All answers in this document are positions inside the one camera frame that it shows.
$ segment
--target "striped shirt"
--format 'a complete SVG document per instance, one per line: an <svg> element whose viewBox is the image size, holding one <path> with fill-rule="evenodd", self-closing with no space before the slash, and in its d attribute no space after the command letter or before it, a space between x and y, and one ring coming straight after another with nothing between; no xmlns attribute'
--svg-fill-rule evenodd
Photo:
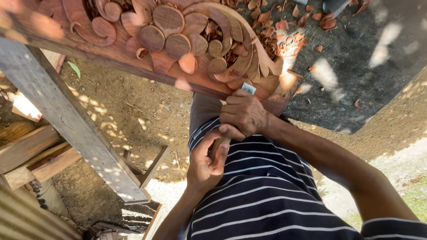
<svg viewBox="0 0 427 240"><path fill-rule="evenodd" d="M188 149L220 125L213 118L190 136ZM188 240L427 240L427 224L396 218L365 221L362 231L327 209L309 164L262 135L232 140L224 176L196 206Z"/></svg>

